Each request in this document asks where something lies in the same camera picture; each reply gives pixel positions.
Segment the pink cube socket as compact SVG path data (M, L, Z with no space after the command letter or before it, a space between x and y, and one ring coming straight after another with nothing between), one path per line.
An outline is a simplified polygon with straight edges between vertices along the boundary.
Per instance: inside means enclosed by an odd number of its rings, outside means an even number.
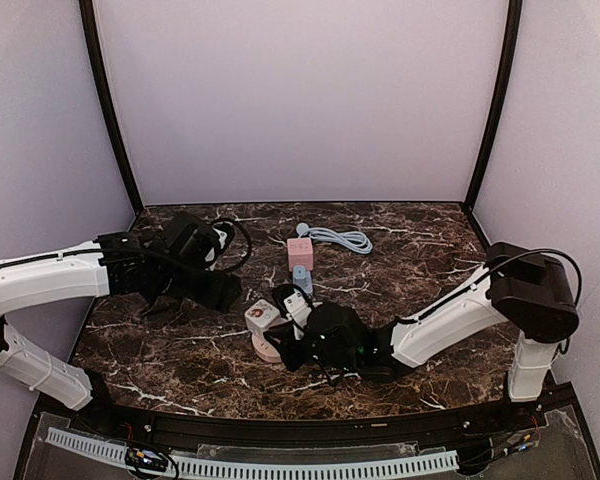
M312 271L314 267L313 244L310 238L289 238L286 241L288 267L293 271L295 267L304 267Z

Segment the pink round socket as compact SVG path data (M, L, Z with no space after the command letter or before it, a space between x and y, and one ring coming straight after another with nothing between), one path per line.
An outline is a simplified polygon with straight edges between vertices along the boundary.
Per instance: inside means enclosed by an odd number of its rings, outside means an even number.
M257 356L268 363L283 363L293 340L293 328L283 323L266 329L249 327L251 340Z

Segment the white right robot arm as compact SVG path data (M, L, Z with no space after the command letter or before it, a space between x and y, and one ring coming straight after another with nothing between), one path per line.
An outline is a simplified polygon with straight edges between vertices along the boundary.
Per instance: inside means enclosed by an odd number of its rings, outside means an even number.
M456 289L376 329L349 306L315 304L300 287L284 284L272 292L283 322L265 339L291 372L313 363L324 374L336 369L389 383L486 328L510 323L519 335L506 394L513 403L532 402L579 326L582 289L570 286L565 269L574 262L556 249L495 243Z

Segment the white cube socket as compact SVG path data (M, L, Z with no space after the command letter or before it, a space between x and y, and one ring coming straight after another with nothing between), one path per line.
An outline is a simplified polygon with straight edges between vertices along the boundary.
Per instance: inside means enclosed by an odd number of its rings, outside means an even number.
M250 306L244 313L247 329L260 338L270 328L284 322L279 310L264 299L260 299Z

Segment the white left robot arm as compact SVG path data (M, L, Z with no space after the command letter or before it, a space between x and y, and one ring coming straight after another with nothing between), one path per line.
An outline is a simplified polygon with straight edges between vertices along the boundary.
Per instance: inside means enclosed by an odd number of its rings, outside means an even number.
M118 232L73 247L0 261L0 372L80 412L108 405L96 372L74 367L21 335L6 316L49 303L137 294L148 308L161 297L188 299L221 313L241 294L235 272L216 264L244 227L229 218L205 222L181 212L161 231Z

